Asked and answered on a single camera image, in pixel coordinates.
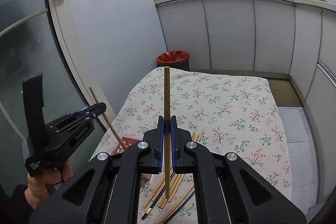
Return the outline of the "lone wooden chopstick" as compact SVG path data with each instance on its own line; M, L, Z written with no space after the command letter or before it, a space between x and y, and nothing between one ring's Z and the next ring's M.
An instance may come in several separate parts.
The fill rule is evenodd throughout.
M164 67L164 162L165 162L165 195L170 196L170 169L171 169L171 148L170 148L170 68Z

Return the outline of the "wooden chopstick pile left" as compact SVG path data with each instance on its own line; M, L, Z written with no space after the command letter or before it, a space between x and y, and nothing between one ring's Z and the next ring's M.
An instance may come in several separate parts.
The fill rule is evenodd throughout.
M151 195L143 203L142 208L146 211L151 211L153 207L157 204L159 200L159 208L163 209L165 205L173 199L173 193L178 189L177 185L180 185L182 180L180 179L182 175L175 174L173 168L170 169L170 191L169 198L165 196L165 175L161 177L157 186L151 192Z

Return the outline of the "pink perforated utensil holder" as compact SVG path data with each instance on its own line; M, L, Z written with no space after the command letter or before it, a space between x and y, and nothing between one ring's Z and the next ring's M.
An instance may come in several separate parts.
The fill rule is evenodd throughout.
M114 155L118 155L118 154L121 154L121 153L124 153L125 152L125 149L140 142L141 140L136 138L136 137L132 137L132 136L123 136L121 138L121 141L123 142L123 145L122 146L120 143L118 143L114 149L112 149L112 152L111 152L111 156L114 156Z

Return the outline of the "floral tablecloth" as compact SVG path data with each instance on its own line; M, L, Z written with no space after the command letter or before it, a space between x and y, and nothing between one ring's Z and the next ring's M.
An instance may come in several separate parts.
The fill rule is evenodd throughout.
M118 138L142 139L164 108L164 70L149 72L128 94L96 152L111 153ZM259 77L170 71L171 114L211 152L234 152L285 197L291 163L285 130L268 80Z

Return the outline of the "red lined trash bin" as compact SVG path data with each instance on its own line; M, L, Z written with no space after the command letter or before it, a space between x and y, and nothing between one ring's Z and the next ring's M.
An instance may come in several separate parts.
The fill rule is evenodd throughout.
M186 51L168 51L157 57L157 67L171 67L189 71L189 59L190 54Z

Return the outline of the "wooden chopstick in pile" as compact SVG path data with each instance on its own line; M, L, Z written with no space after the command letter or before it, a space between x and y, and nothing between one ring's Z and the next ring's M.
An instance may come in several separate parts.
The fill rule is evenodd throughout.
M173 189L170 191L169 198L162 197L158 203L159 211L162 211L167 205L171 204L173 201L177 201L181 198L183 193L186 191L191 183L193 182L192 174L177 174L174 177Z

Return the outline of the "green floor mat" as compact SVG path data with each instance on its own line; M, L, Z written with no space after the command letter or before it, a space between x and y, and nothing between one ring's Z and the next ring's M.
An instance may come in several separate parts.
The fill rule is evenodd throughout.
M286 79L268 79L269 87L279 107L302 107L293 85Z

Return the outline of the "white cabinet front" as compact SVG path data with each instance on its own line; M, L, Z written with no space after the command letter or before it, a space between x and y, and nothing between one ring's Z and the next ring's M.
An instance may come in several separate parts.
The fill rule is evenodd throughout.
M154 0L168 50L199 71L291 80L313 130L319 197L335 187L335 5L317 0Z

